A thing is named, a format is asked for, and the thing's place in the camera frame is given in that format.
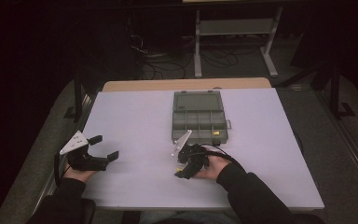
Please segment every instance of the dark background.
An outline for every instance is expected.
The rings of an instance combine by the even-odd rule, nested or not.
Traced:
[[[193,35],[191,11],[170,12],[163,22],[156,14],[139,11],[62,10],[73,5],[0,1],[0,206],[55,99],[76,73],[87,92],[96,92],[107,80],[138,79],[142,58],[130,48],[130,34],[143,35],[150,48],[169,50],[177,50],[182,35]],[[76,1],[78,6],[87,2]],[[159,29],[151,34],[156,24]],[[172,24],[179,28],[172,29]],[[307,68],[334,55],[342,75],[358,88],[358,2],[286,7],[278,33],[304,34],[293,65]]]

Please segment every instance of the gray plastic organizer box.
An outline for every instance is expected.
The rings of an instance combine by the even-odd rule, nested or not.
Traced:
[[[220,91],[176,91],[173,96],[172,140],[192,134],[191,144],[224,144],[228,140]]]

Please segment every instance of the table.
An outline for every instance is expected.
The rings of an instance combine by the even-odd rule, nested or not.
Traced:
[[[89,154],[105,157],[119,150],[120,157],[88,182],[83,196],[120,210],[228,209],[227,193],[212,180],[174,176],[178,163],[171,156],[174,91],[219,87],[232,124],[221,148],[256,173],[291,210],[323,208],[278,94],[268,84],[264,78],[107,83],[83,133],[103,136]]]

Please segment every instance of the person's left hand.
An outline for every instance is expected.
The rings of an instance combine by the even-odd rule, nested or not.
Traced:
[[[72,178],[72,179],[80,180],[84,183],[86,183],[90,179],[90,177],[92,177],[94,174],[98,172],[98,171],[78,171],[72,169],[72,167],[69,167],[68,169],[68,167],[69,164],[66,163],[65,169],[67,169],[67,171],[63,175],[63,178]]]

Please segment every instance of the floor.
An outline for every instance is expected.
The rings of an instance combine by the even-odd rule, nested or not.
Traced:
[[[301,71],[288,66],[300,37],[278,36],[271,50],[271,58],[278,77],[271,78],[262,61],[258,47],[264,36],[229,36],[205,39],[201,46],[203,77],[267,77],[271,84],[285,81]],[[143,66],[144,79],[193,78],[193,55],[184,50],[179,55],[156,52]],[[328,224],[358,223],[358,165],[354,162],[347,141],[339,129],[344,126],[358,149],[358,94],[352,84],[341,79],[341,101],[349,103],[356,116],[334,119],[325,106],[328,90],[313,91],[309,75],[288,88],[277,89],[293,130],[299,136],[304,158],[320,191],[325,209],[314,211]],[[62,91],[38,135],[21,173],[0,211],[0,223],[23,223],[34,211],[46,179],[51,176],[51,161],[32,158],[51,157],[60,143],[77,124],[63,115],[73,106],[73,84]],[[23,197],[28,181],[30,197]],[[120,223],[122,213],[97,209],[93,223]]]

